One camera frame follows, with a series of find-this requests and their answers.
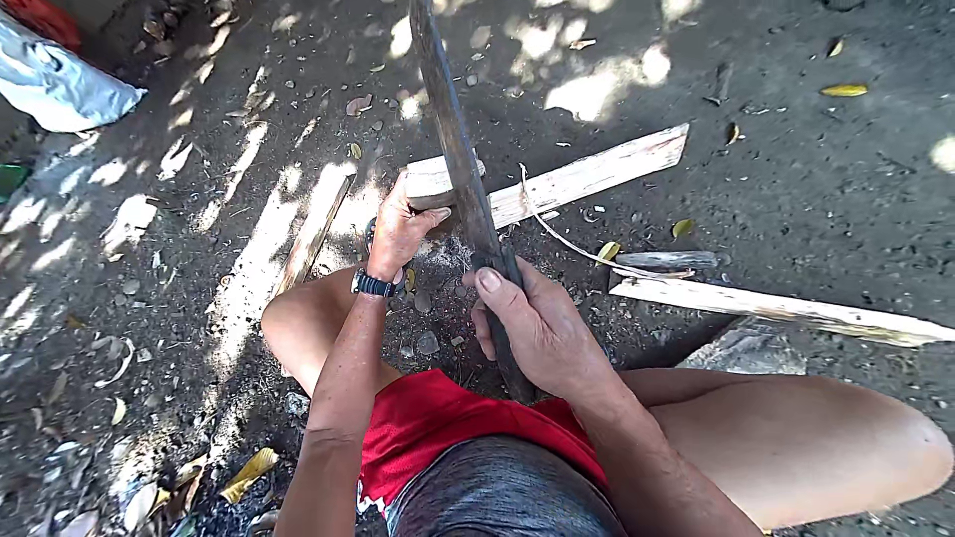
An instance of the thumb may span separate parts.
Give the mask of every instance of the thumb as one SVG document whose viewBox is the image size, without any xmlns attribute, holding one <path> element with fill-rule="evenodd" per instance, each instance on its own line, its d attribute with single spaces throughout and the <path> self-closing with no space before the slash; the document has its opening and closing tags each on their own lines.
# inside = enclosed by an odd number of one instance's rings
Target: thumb
<svg viewBox="0 0 955 537">
<path fill-rule="evenodd" d="M 541 317 L 527 303 L 527 296 L 493 268 L 480 268 L 475 274 L 475 287 L 484 305 L 493 311 L 509 334 L 532 334 L 538 331 Z"/>
<path fill-rule="evenodd" d="M 414 215 L 410 221 L 410 224 L 414 229 L 424 235 L 430 231 L 433 227 L 444 222 L 446 218 L 451 216 L 450 207 L 441 207 L 437 209 L 428 209 L 426 211 L 420 212 Z"/>
</svg>

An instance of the red shorts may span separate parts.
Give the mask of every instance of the red shorts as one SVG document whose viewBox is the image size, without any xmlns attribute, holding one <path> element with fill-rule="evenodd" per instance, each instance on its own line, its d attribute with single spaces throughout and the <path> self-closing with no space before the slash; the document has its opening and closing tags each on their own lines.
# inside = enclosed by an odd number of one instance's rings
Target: red shorts
<svg viewBox="0 0 955 537">
<path fill-rule="evenodd" d="M 491 399 L 432 369 L 403 376 L 375 397 L 362 446 L 359 504 L 390 505 L 446 449 L 488 435 L 549 449 L 606 491 L 593 446 L 566 401 L 550 398 L 527 407 Z"/>
</svg>

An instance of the fingernail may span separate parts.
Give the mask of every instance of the fingernail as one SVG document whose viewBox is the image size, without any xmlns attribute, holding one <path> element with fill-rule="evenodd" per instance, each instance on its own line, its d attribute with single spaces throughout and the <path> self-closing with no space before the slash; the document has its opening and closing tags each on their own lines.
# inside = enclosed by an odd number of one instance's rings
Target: fingernail
<svg viewBox="0 0 955 537">
<path fill-rule="evenodd" d="M 500 276 L 490 268 L 482 268 L 477 271 L 477 279 L 484 290 L 494 292 L 500 287 Z"/>
</svg>

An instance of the wristwatch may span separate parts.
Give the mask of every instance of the wristwatch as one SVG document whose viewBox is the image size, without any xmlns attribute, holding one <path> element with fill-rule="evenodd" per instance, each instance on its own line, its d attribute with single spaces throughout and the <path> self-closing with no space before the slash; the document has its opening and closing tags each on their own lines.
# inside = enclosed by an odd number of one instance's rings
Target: wristwatch
<svg viewBox="0 0 955 537">
<path fill-rule="evenodd" d="M 356 270 L 354 277 L 351 278 L 352 293 L 365 292 L 367 294 L 377 294 L 380 296 L 392 297 L 404 287 L 404 277 L 402 277 L 401 282 L 397 284 L 393 284 L 392 282 L 383 282 L 377 278 L 372 278 L 369 276 L 363 268 Z"/>
</svg>

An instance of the white plastic bag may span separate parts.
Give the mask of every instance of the white plastic bag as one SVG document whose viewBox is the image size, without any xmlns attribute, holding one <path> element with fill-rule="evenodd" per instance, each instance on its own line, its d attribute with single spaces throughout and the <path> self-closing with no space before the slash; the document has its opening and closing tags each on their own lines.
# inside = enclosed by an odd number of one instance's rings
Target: white plastic bag
<svg viewBox="0 0 955 537">
<path fill-rule="evenodd" d="M 0 10 L 0 95 L 44 129 L 74 133 L 112 123 L 145 94 Z"/>
</svg>

